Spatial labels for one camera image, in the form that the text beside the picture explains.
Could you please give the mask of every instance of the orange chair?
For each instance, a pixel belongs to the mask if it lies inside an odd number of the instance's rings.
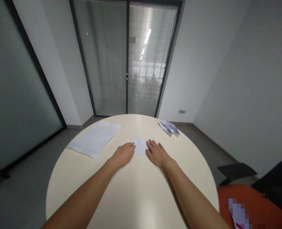
[[[227,177],[217,188],[220,215],[231,228],[235,227],[229,212],[233,211],[231,208],[229,210],[230,198],[245,209],[245,219],[249,219],[253,229],[282,228],[282,161],[252,187],[245,184],[226,185],[256,174],[248,165],[237,163],[218,169]]]
[[[235,229],[229,212],[229,198],[236,199],[238,204],[244,204],[245,214],[249,214],[249,224],[253,229],[282,228],[282,210],[264,194],[246,184],[234,184],[217,188],[219,212],[230,228]]]

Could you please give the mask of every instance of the hand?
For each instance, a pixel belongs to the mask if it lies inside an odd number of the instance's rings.
[[[148,158],[158,166],[165,166],[166,163],[173,160],[163,148],[161,143],[156,143],[155,141],[146,141],[146,145],[149,149],[145,150]]]
[[[117,166],[117,168],[120,168],[131,161],[132,157],[134,156],[135,148],[136,146],[133,142],[125,143],[117,148],[110,159],[113,164]]]

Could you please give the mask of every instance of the table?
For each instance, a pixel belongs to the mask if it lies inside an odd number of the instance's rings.
[[[121,129],[96,160],[73,149],[64,149],[60,155],[49,181],[47,219],[113,155],[119,145],[131,142],[137,135],[160,142],[219,211],[209,166],[182,132],[179,136],[168,135],[160,128],[158,119],[139,114],[117,115],[104,120],[120,124]],[[134,156],[114,175],[88,228],[186,228],[186,225],[162,170],[146,155],[141,155]]]

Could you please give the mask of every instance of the white paper sheet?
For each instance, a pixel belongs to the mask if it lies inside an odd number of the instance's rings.
[[[179,133],[177,127],[176,127],[173,123],[170,123],[170,122],[168,122],[168,121],[165,121],[165,123],[169,125],[169,127],[170,127],[170,129],[171,129],[171,131],[172,131],[173,133],[176,133],[176,134],[180,135],[180,133]]]
[[[146,154],[145,150],[148,149],[146,140],[137,136],[132,142],[134,142],[136,146],[134,156]]]
[[[167,132],[169,134],[173,134],[171,129],[170,129],[170,126],[168,124],[166,124],[165,122],[159,120],[159,125],[161,126],[161,129],[164,130],[165,132]]]
[[[119,124],[102,120],[84,134],[72,140],[66,148],[73,148],[96,159],[120,128]]]

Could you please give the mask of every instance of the floor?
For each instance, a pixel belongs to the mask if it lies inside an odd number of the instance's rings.
[[[103,118],[95,117],[91,122]],[[178,125],[198,147],[212,171],[215,183],[220,184],[225,176],[218,166],[232,164],[214,145],[191,126]],[[10,178],[0,183],[0,228],[40,228],[45,222],[46,192],[54,165],[66,145],[81,131],[67,128],[12,169]],[[250,178],[237,183],[252,184]]]

